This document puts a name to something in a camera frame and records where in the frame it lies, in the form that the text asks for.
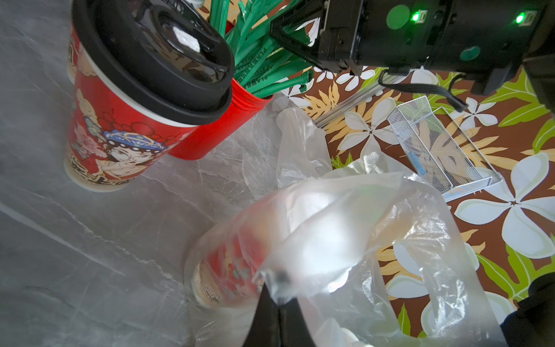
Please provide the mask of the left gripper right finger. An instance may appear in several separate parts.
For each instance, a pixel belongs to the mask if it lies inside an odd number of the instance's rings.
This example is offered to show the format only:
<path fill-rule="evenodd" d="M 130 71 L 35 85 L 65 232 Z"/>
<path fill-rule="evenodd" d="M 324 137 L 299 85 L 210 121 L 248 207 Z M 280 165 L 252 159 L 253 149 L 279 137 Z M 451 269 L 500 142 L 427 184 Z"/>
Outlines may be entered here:
<path fill-rule="evenodd" d="M 315 347 L 297 299 L 279 306 L 281 347 Z"/>

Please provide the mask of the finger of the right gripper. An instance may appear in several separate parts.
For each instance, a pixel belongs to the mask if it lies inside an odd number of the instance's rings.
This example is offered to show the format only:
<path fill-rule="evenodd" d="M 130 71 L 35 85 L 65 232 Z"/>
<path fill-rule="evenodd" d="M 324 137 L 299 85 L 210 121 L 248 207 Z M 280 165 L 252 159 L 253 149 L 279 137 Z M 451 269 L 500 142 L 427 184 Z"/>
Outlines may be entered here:
<path fill-rule="evenodd" d="M 322 17 L 323 7 L 323 1 L 292 1 L 270 21 L 270 37 L 311 65 L 321 65 L 318 48 L 310 46 L 310 38 L 304 38 L 307 36 L 304 25 Z"/>

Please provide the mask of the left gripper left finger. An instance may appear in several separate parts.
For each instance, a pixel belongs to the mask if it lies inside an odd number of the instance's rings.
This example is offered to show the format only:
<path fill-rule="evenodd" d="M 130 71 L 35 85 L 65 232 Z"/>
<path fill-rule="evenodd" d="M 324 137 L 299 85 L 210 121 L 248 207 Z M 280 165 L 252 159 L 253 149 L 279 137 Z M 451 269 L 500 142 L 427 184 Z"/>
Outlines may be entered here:
<path fill-rule="evenodd" d="M 264 285 L 243 347 L 278 347 L 279 345 L 279 308 L 270 296 L 267 286 Z"/>

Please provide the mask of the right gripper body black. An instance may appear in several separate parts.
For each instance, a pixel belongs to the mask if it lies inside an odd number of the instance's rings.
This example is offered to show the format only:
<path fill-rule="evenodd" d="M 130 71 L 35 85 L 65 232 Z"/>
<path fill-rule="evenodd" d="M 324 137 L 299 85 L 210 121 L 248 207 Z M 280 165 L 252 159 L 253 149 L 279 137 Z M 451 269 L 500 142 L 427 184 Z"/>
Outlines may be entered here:
<path fill-rule="evenodd" d="M 454 1 L 327 1 L 318 59 L 329 70 L 432 64 Z"/>

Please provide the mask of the red cup white lid front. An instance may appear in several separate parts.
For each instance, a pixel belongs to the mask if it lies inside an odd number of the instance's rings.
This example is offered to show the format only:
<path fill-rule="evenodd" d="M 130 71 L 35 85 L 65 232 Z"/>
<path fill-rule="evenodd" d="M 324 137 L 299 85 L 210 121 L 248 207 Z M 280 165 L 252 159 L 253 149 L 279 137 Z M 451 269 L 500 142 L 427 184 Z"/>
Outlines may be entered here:
<path fill-rule="evenodd" d="M 269 213 L 245 221 L 199 261 L 193 291 L 205 307 L 237 307 L 259 297 L 264 281 L 255 275 L 280 240 L 278 218 Z"/>

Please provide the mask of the clear plastic carrier bag front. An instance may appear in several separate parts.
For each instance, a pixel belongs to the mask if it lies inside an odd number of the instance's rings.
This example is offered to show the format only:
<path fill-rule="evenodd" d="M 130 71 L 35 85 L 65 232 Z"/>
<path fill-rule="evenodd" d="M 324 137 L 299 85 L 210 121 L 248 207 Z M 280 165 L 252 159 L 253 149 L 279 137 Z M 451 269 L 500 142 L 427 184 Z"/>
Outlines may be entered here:
<path fill-rule="evenodd" d="M 258 215 L 279 220 L 255 278 L 276 304 L 297 299 L 312 338 L 323 346 L 504 346 L 500 324 L 442 195 L 376 151 L 343 169 L 328 163 L 325 133 L 300 109 L 276 119 L 282 133 L 276 191 L 203 235 L 185 263 L 197 346 L 242 346 L 261 295 L 237 307 L 205 307 L 195 268 L 209 251 Z M 401 331 L 385 288 L 378 250 L 399 246 L 416 263 L 432 305 L 423 338 Z"/>

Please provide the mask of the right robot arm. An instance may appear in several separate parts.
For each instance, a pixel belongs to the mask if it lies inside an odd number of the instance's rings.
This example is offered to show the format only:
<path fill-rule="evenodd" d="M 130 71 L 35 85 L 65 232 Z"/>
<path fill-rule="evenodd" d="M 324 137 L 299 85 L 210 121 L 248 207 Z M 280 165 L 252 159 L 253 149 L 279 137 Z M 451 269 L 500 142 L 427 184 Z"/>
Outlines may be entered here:
<path fill-rule="evenodd" d="M 553 1 L 301 1 L 273 18 L 270 35 L 323 70 L 454 72 L 475 95 L 493 94 L 524 69 L 554 109 Z"/>

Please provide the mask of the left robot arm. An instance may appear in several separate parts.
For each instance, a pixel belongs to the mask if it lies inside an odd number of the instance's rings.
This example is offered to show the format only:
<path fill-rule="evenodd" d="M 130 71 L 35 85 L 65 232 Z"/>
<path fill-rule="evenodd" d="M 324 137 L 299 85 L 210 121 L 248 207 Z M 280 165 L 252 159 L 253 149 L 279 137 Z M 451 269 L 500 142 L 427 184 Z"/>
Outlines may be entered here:
<path fill-rule="evenodd" d="M 508 346 L 554 345 L 554 274 L 530 285 L 529 297 L 500 325 Z M 323 346 L 316 342 L 303 318 L 297 299 L 276 304 L 267 287 L 262 289 L 244 346 Z"/>

